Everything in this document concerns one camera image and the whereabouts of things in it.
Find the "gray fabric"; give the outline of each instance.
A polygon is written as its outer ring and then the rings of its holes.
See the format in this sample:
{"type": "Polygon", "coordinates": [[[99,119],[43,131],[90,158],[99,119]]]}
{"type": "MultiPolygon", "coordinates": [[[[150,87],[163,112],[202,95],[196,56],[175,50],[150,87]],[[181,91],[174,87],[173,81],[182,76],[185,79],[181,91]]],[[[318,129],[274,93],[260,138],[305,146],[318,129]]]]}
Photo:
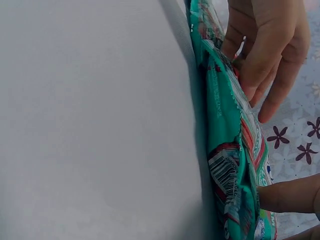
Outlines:
{"type": "Polygon", "coordinates": [[[3,0],[0,30],[0,239],[215,239],[182,0],[3,0]]]}

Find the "teal plastic package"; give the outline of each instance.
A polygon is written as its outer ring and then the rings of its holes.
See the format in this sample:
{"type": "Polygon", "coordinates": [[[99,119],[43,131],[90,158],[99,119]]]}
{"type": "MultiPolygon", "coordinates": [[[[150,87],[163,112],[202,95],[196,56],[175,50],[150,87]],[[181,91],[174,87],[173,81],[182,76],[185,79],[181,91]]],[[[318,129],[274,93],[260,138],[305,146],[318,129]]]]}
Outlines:
{"type": "Polygon", "coordinates": [[[207,159],[219,229],[226,240],[275,240],[275,214],[260,209],[257,190],[272,184],[267,143],[232,63],[220,51],[224,34],[213,6],[192,0],[189,14],[206,84],[207,159]]]}

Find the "hand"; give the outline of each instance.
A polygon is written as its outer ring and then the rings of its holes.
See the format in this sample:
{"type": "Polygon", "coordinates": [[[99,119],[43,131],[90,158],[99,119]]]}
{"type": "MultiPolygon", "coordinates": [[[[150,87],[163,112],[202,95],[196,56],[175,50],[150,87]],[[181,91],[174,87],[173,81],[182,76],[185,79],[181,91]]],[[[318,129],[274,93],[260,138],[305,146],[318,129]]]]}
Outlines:
{"type": "Polygon", "coordinates": [[[228,0],[222,52],[233,59],[246,37],[240,85],[251,106],[271,84],[258,119],[267,122],[288,95],[304,63],[310,29],[303,0],[228,0]]]}
{"type": "MultiPolygon", "coordinates": [[[[320,213],[320,174],[259,187],[260,207],[276,212],[320,213]]],[[[320,225],[285,240],[319,240],[320,225]]]]}

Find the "barcode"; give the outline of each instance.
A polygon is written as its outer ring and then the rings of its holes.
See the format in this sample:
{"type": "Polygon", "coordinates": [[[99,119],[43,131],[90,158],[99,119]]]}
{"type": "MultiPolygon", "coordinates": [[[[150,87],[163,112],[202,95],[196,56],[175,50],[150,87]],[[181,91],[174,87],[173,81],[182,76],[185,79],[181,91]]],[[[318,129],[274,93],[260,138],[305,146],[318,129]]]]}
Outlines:
{"type": "Polygon", "coordinates": [[[238,192],[238,166],[232,152],[223,149],[209,161],[210,174],[216,185],[225,194],[225,205],[233,204],[238,192]]]}

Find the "floral tablecloth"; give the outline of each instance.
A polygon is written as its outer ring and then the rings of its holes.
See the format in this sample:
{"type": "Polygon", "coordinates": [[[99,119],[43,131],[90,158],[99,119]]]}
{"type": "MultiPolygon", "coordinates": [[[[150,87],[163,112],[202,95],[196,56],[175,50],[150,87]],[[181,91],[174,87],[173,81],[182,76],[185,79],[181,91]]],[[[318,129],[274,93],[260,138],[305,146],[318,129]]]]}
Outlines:
{"type": "MultiPolygon", "coordinates": [[[[227,0],[213,4],[226,30],[227,0]]],[[[305,0],[305,7],[312,36],[309,54],[277,114],[262,126],[275,183],[320,173],[320,0],[305,0]]],[[[319,223],[314,214],[283,213],[277,218],[278,239],[319,223]]]]}

